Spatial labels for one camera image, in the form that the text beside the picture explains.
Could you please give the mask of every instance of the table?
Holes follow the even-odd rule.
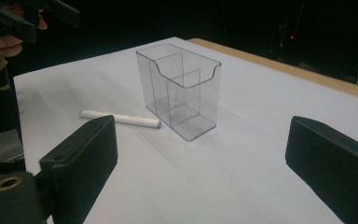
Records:
[[[118,164],[85,223],[341,223],[284,153],[294,115],[358,141],[358,87],[293,76],[296,68],[200,39],[163,39],[15,77],[27,170],[36,174],[40,158],[87,121],[82,109],[154,118],[135,51],[160,43],[222,63],[217,127],[187,142],[165,124],[117,124]]]

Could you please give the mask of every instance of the white marker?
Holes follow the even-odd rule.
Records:
[[[161,127],[161,120],[159,119],[146,119],[146,118],[127,116],[127,115],[97,112],[92,110],[82,110],[79,113],[80,117],[88,118],[88,119],[97,119],[107,115],[113,115],[113,117],[115,117],[115,122],[117,123],[132,124],[132,125],[144,126],[149,128]]]

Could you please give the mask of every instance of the tabletop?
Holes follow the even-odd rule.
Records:
[[[27,170],[88,121],[83,109],[155,118],[136,50],[161,43],[221,62],[217,126],[187,142],[117,123],[117,167],[85,223],[342,223],[284,153],[293,116],[358,141],[358,95],[176,37],[15,77]]]

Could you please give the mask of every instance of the clear plastic container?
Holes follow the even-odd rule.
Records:
[[[220,62],[171,44],[136,54],[150,111],[186,141],[216,127]]]

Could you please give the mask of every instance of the white table surface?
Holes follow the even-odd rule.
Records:
[[[358,97],[175,37],[17,76],[27,170],[87,121],[82,109],[154,118],[135,51],[158,43],[222,63],[217,127],[187,142],[165,124],[117,124],[118,164],[85,223],[341,223],[284,153],[294,115],[358,141]]]

